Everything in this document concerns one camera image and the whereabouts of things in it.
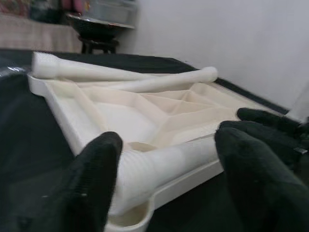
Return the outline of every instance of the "dark bowl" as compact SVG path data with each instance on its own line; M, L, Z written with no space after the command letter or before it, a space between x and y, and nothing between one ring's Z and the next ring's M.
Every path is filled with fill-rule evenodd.
M67 13L67 20L71 27L84 38L107 38L112 39L125 29L133 29L133 26L100 21L93 18L83 17L77 13Z

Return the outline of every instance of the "white wall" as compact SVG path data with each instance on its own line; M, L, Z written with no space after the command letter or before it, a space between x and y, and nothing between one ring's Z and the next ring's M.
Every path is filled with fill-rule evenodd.
M140 0L119 52L173 57L290 108L309 81L307 0Z

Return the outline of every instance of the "wooden stool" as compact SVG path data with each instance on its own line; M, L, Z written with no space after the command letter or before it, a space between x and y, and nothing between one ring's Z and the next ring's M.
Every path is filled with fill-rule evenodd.
M100 40L83 38L78 36L78 39L83 43L82 54L92 54L93 49L103 50L104 53L116 53L116 47L119 45L117 40Z

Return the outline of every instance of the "black tablecloth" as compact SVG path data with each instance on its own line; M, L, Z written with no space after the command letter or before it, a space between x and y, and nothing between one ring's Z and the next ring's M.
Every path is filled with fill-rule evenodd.
M0 51L0 68L31 64L31 51ZM133 55L56 54L140 73L195 70L172 58ZM236 86L219 80L233 90ZM242 94L269 104L250 93ZM271 105L279 111L284 109ZM48 195L73 154L44 98L33 95L24 74L0 76L0 231L17 230L16 217L30 217ZM242 231L222 174L157 209L150 232Z

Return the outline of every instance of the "beige cloth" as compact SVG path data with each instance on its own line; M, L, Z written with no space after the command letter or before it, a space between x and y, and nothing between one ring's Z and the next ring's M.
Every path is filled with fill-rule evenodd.
M82 44L70 26L39 23L7 14L0 14L0 22L0 48L81 51Z

